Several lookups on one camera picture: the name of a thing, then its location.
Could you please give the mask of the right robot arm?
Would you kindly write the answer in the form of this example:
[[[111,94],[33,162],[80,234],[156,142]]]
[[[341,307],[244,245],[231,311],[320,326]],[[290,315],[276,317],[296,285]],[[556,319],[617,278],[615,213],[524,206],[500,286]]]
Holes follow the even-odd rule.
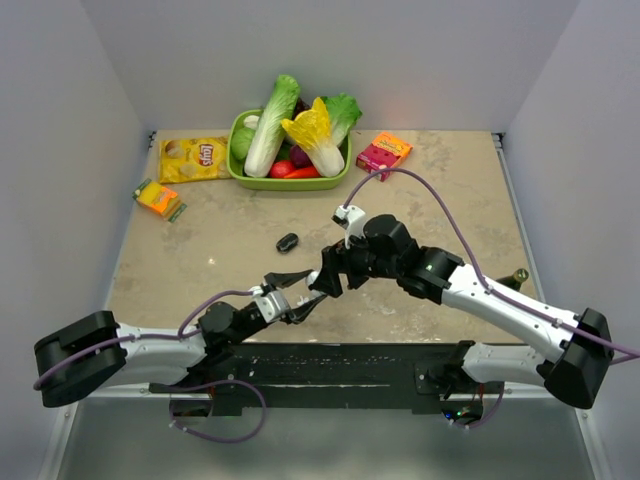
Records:
[[[323,249],[309,289],[337,298],[369,279],[392,279],[412,297],[469,313],[520,339],[507,346],[462,343],[436,377],[452,390],[521,383],[543,387],[569,406],[593,407],[613,360],[602,313],[552,307],[484,277],[446,250],[419,245],[390,214],[366,219],[353,208],[334,220],[345,237]]]

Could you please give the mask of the black earbud charging case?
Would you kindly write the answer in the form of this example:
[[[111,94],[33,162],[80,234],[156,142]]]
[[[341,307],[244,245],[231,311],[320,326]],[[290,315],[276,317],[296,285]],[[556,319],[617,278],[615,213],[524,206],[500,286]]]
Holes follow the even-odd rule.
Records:
[[[276,251],[280,254],[287,254],[299,244],[299,236],[296,233],[287,233],[276,242]]]

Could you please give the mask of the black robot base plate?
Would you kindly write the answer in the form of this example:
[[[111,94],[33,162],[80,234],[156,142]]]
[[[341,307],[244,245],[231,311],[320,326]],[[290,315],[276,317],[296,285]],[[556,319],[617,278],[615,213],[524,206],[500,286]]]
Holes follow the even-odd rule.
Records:
[[[243,410],[396,409],[438,414],[460,409],[478,392],[496,394],[461,369],[470,342],[245,343],[221,363],[204,360],[173,386],[153,383],[153,394],[194,393],[216,416]]]

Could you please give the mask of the white earbud charging case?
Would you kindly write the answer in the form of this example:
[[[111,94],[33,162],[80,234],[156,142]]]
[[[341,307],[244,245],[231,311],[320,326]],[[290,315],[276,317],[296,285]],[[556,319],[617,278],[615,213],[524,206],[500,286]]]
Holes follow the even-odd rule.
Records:
[[[318,276],[319,276],[319,272],[318,271],[316,271],[316,270],[311,271],[307,275],[307,277],[305,279],[306,286],[308,288],[310,288],[315,283],[315,281],[317,280]]]

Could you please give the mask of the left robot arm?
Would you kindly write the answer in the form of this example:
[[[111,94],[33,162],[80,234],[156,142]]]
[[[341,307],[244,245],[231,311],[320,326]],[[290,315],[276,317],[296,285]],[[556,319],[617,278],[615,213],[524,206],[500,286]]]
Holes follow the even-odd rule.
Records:
[[[245,307],[233,307],[219,293],[176,330],[134,327],[117,322],[111,311],[94,312],[36,342],[34,388],[46,408],[122,385],[177,385],[196,392],[206,383],[207,368],[232,356],[234,346],[277,322],[302,323],[325,294],[312,290],[292,306],[283,291],[299,281],[312,284],[317,276],[313,270],[269,273],[245,291]]]

